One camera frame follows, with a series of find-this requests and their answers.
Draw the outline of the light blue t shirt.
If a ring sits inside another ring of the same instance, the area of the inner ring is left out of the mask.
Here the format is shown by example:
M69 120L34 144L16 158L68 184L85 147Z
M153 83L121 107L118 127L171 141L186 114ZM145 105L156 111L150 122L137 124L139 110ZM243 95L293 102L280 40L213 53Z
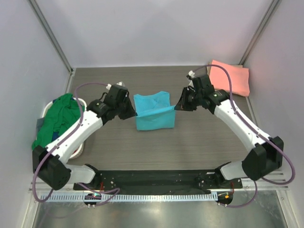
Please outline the light blue t shirt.
M170 93L160 91L153 95L133 96L138 131L174 128L175 110L170 104Z

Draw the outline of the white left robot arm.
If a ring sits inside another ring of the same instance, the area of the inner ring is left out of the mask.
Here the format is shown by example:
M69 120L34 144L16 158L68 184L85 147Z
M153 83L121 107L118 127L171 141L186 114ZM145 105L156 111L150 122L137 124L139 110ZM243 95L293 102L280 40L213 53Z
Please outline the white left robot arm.
M118 116L121 120L136 116L129 91L122 82L108 84L108 92L92 101L80 118L60 137L46 147L37 146L32 152L34 178L40 178L54 190L66 184L81 183L96 190L102 182L101 171L92 165L68 165L73 152L95 131Z

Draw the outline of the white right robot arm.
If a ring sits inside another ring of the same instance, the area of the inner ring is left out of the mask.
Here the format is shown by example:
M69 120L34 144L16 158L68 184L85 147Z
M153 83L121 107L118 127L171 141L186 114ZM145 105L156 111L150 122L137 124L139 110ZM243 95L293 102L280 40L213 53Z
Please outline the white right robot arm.
M272 138L254 125L225 90L214 89L208 75L195 76L190 71L187 78L190 83L183 88L175 110L195 111L199 106L209 110L232 130L248 152L244 160L216 168L214 182L218 187L225 188L236 178L256 181L282 166L283 156L278 152L284 147L281 138Z

